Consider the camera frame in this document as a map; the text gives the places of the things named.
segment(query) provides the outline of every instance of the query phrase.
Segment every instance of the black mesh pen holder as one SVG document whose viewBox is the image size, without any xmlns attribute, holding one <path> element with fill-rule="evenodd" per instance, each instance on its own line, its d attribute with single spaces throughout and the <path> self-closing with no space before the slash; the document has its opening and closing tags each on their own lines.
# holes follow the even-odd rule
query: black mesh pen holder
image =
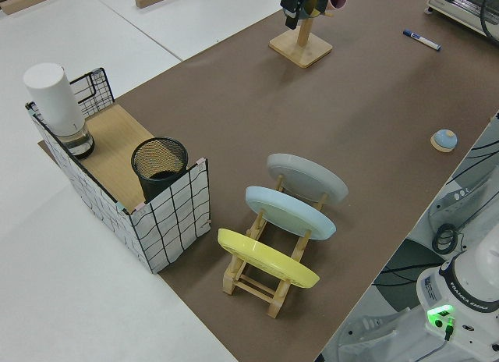
<svg viewBox="0 0 499 362">
<path fill-rule="evenodd" d="M 139 177 L 146 203 L 169 188 L 187 171 L 187 150 L 177 140 L 145 140 L 132 154 L 132 168 Z"/>
</svg>

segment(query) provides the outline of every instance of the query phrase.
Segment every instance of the black cable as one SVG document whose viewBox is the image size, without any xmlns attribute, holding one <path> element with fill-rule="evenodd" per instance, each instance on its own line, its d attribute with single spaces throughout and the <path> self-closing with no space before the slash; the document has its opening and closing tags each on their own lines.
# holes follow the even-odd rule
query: black cable
<svg viewBox="0 0 499 362">
<path fill-rule="evenodd" d="M 377 282 L 374 282 L 371 284 L 372 286 L 407 286 L 408 284 L 414 284 L 417 282 L 417 280 L 411 280 L 410 282 L 399 282 L 397 284 L 379 284 Z"/>
<path fill-rule="evenodd" d="M 421 358 L 418 358 L 417 360 L 415 360 L 414 362 L 420 362 L 421 360 L 425 360 L 426 358 L 428 358 L 429 356 L 431 356 L 432 354 L 435 354 L 436 352 L 438 352 L 439 350 L 442 350 L 444 348 L 444 346 L 447 345 L 447 340 L 444 341 L 444 343 L 442 345 L 440 345 L 438 348 L 436 348 L 435 350 L 432 350 L 431 352 L 429 352 L 428 354 L 425 354 L 424 356 L 422 356 Z"/>
<path fill-rule="evenodd" d="M 408 281 L 414 280 L 414 279 L 406 278 L 405 276 L 399 275 L 397 272 L 390 272 L 390 273 L 393 274 L 393 275 L 395 275 L 395 276 L 397 276 L 400 279 L 404 279 L 404 280 L 408 280 Z"/>
<path fill-rule="evenodd" d="M 431 241 L 434 252 L 445 255 L 458 246 L 458 229 L 450 223 L 442 224 Z"/>
<path fill-rule="evenodd" d="M 482 7 L 480 8 L 480 24 L 485 35 L 492 41 L 493 44 L 499 46 L 499 40 L 489 32 L 487 23 L 485 22 L 485 15 L 487 14 L 487 4 L 489 0 L 483 0 Z"/>
<path fill-rule="evenodd" d="M 478 210 L 473 212 L 459 227 L 455 227 L 452 224 L 444 223 L 440 226 L 435 233 L 431 241 L 431 247 L 436 253 L 445 255 L 449 254 L 455 250 L 458 246 L 459 236 L 461 236 L 461 251 L 463 251 L 462 241 L 464 240 L 464 234 L 461 232 L 466 225 L 475 218 L 492 200 L 499 194 L 497 191 L 491 198 L 487 200 L 485 204 L 480 206 Z"/>
<path fill-rule="evenodd" d="M 399 272 L 405 270 L 412 270 L 413 268 L 425 268 L 425 267 L 437 267 L 441 266 L 442 263 L 425 263 L 425 264 L 413 264 L 410 266 L 400 267 L 400 268 L 389 268 L 388 270 L 383 270 L 381 274 L 387 274 L 390 272 Z"/>
<path fill-rule="evenodd" d="M 478 214 L 480 211 L 482 211 L 483 208 L 485 208 L 497 195 L 499 194 L 499 191 L 497 191 L 489 200 L 482 205 L 478 210 L 476 210 L 469 218 L 467 218 L 459 227 L 458 231 L 462 230 L 466 224 L 475 217 L 476 214 Z"/>
<path fill-rule="evenodd" d="M 480 159 L 478 162 L 476 163 L 473 163 L 472 165 L 470 165 L 467 169 L 463 169 L 460 173 L 458 173 L 456 176 L 454 176 L 452 179 L 450 179 L 449 181 L 447 181 L 445 183 L 445 185 L 448 185 L 450 183 L 452 183 L 454 180 L 456 180 L 459 176 L 463 175 L 465 172 L 468 172 L 470 169 L 472 169 L 473 167 L 475 167 L 476 165 L 479 165 L 480 163 L 482 163 L 483 161 L 486 161 L 487 159 L 493 157 L 495 154 L 499 153 L 499 151 L 495 151 L 493 153 L 490 153 L 487 155 L 486 158 L 484 159 Z"/>
</svg>

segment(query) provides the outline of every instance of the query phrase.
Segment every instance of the white cylindrical container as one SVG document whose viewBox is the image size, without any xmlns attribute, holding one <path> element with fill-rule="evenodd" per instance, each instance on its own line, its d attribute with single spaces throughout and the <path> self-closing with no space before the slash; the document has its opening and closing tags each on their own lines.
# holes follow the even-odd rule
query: white cylindrical container
<svg viewBox="0 0 499 362">
<path fill-rule="evenodd" d="M 94 138 L 59 64 L 40 63 L 24 73 L 30 92 L 48 128 L 77 158 L 85 158 L 94 149 Z"/>
</svg>

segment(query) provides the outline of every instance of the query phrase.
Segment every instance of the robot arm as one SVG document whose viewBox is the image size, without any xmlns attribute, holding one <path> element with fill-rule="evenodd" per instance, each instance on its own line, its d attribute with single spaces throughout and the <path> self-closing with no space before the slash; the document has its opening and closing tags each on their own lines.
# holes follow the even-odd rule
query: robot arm
<svg viewBox="0 0 499 362">
<path fill-rule="evenodd" d="M 416 287 L 426 329 L 481 362 L 499 360 L 499 225 L 470 250 L 421 273 Z"/>
<path fill-rule="evenodd" d="M 330 0 L 281 0 L 286 15 L 286 26 L 295 29 L 298 20 L 324 14 Z"/>
</svg>

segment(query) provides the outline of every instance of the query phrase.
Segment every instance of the light blue plate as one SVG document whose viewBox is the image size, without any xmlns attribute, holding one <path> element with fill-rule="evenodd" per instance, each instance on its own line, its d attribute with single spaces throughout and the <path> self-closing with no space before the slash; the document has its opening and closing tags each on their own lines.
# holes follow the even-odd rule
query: light blue plate
<svg viewBox="0 0 499 362">
<path fill-rule="evenodd" d="M 311 231 L 310 239 L 326 240 L 336 232 L 334 223 L 320 211 L 294 197 L 261 186 L 246 188 L 246 203 L 264 219 L 297 236 Z"/>
</svg>

